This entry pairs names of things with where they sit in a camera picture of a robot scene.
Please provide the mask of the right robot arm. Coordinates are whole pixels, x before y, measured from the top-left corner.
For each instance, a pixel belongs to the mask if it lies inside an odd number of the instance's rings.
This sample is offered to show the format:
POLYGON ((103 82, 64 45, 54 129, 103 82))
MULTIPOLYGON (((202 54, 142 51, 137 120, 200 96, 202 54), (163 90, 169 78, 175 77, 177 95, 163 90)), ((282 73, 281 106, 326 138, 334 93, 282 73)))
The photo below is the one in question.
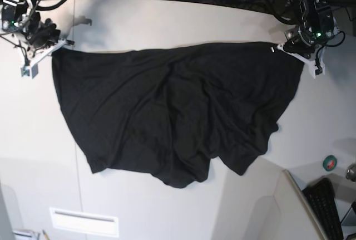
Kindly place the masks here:
POLYGON ((51 20, 41 20, 41 12, 52 11, 67 0, 60 0, 51 6, 40 6, 43 0, 1 0, 1 38, 11 35, 18 42, 10 43, 19 48, 28 61, 37 52, 54 47, 60 42, 60 30, 51 20))

